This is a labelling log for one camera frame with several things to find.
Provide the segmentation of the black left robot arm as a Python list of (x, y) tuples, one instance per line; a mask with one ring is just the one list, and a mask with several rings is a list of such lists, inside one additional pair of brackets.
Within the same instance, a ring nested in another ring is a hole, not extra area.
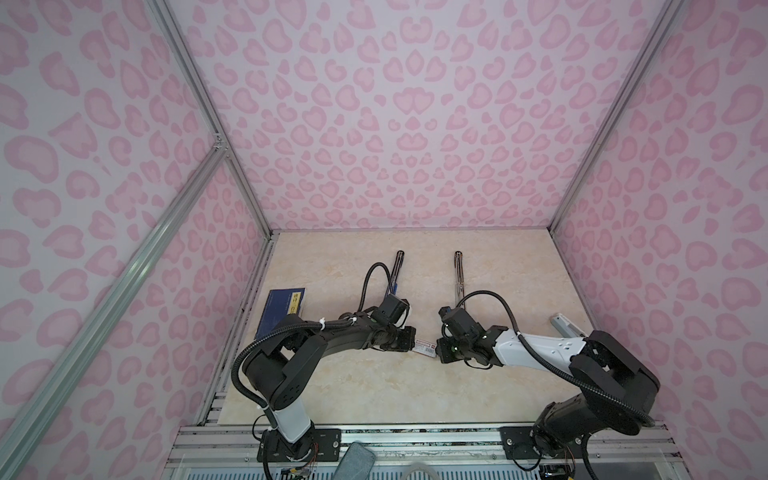
[(230, 371), (232, 386), (259, 406), (284, 443), (300, 444), (313, 429), (301, 396), (320, 361), (348, 350), (411, 351), (416, 329), (405, 324), (410, 310), (408, 301), (389, 294), (376, 307), (336, 320), (289, 314), (238, 354)]

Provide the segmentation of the red white staple box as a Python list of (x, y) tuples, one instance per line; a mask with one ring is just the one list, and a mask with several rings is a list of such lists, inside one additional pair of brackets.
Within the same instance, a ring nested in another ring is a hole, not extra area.
[(430, 357), (430, 358), (437, 357), (436, 345), (433, 343), (417, 340), (414, 344), (413, 351), (415, 353), (424, 355), (426, 357)]

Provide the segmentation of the aluminium front rail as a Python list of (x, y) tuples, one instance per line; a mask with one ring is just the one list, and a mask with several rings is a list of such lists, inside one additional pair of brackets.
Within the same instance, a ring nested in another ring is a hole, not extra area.
[[(371, 450), (373, 479), (397, 479), (411, 473), (424, 479), (431, 468), (444, 479), (538, 479), (545, 470), (556, 476), (564, 463), (577, 467), (579, 479), (589, 461), (601, 479), (688, 479), (691, 474), (680, 448), (663, 426), (637, 436), (602, 431), (587, 443), (587, 457), (575, 442), (566, 457), (526, 459), (523, 449), (503, 437), (499, 423), (347, 424), (338, 426), (332, 450), (344, 455), (353, 443)], [(261, 479), (260, 444), (256, 427), (184, 427), (162, 471), (164, 479)]]

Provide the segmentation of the blue black stapler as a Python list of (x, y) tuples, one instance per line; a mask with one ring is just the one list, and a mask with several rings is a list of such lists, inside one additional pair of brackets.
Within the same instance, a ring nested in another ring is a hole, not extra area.
[(404, 260), (405, 260), (405, 252), (403, 250), (398, 250), (396, 252), (395, 260), (392, 266), (390, 282), (389, 282), (389, 293), (392, 295), (395, 295), (397, 292), (398, 278), (402, 270)]

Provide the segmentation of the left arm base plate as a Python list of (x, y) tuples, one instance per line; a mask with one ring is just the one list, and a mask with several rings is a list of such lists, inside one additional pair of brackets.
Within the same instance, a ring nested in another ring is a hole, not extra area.
[(262, 462), (336, 462), (340, 457), (342, 431), (336, 428), (310, 429), (296, 442), (289, 442), (277, 430), (267, 430), (261, 435), (257, 459)]

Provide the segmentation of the dark blue booklet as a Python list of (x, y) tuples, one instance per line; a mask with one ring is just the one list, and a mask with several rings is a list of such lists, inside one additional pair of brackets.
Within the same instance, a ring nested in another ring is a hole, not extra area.
[(271, 333), (287, 315), (298, 314), (301, 310), (304, 295), (304, 288), (270, 290), (254, 339), (259, 340)]

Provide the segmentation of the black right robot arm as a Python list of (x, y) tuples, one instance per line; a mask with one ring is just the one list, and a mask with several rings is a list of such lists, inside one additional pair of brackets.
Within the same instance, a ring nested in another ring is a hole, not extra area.
[(484, 328), (461, 307), (443, 307), (439, 316), (436, 353), (443, 364), (540, 369), (580, 390), (543, 409), (523, 441), (526, 450), (553, 457), (585, 435), (610, 429), (636, 436), (654, 425), (659, 380), (607, 332), (556, 338)]

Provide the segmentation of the grey cloth pad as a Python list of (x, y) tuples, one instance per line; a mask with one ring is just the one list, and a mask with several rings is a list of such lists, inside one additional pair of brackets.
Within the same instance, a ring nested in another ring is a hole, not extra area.
[(333, 480), (367, 480), (376, 463), (376, 454), (359, 442), (349, 445), (333, 474)]

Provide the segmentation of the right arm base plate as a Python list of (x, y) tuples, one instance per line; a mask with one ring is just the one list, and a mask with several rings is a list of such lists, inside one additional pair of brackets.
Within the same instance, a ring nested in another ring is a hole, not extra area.
[(499, 434), (508, 460), (582, 459), (580, 440), (564, 443), (532, 426), (502, 426)]

